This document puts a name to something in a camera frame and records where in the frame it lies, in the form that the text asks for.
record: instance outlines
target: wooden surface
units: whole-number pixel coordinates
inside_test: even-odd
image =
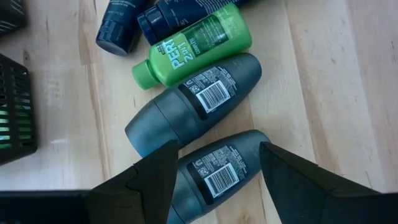
[[[30,27],[0,52],[32,71],[40,149],[0,167],[0,190],[94,187],[140,158],[124,133],[163,88],[143,91],[129,57],[94,39],[107,0],[29,0]],[[346,178],[398,191],[398,1],[266,0],[243,9],[260,82],[182,151],[247,129]],[[280,223],[259,174],[195,223]]]

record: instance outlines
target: barcode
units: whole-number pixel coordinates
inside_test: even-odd
[[[224,193],[239,182],[232,164],[226,164],[223,168],[205,178],[205,182],[213,195],[213,198]]]
[[[225,88],[223,82],[218,80],[211,86],[205,88],[197,94],[197,98],[203,105],[206,113],[213,111],[215,108],[222,105],[225,101],[229,100],[231,96]]]

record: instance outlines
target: navy blue bottle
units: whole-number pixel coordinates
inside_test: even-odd
[[[110,0],[105,11],[96,43],[109,53],[126,56],[136,43],[139,26],[137,15],[152,1]]]
[[[137,20],[151,45],[194,24],[229,3],[238,7],[252,0],[160,0]]]

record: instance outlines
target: black plastic object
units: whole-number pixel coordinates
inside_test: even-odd
[[[137,17],[145,38],[151,45],[194,24],[229,3],[238,7],[252,0],[160,0]]]
[[[128,55],[138,39],[137,15],[151,2],[110,0],[96,38],[98,46],[118,56]]]
[[[260,158],[283,224],[398,223],[398,194],[380,194],[270,142]]]
[[[27,24],[22,0],[0,1],[0,37]]]
[[[29,72],[0,54],[0,164],[37,149]]]
[[[0,223],[163,224],[177,164],[170,141],[91,191],[0,192]]]
[[[247,53],[205,67],[146,104],[127,125],[127,137],[142,157],[170,139],[182,148],[235,109],[260,77],[259,61]]]
[[[259,146],[269,141],[245,131],[197,149],[178,162],[168,224],[187,224],[221,205],[260,170]]]

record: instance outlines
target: black plastic basket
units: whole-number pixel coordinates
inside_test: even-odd
[[[0,54],[0,164],[37,150],[28,70]]]
[[[0,37],[26,25],[22,0],[0,0]]]

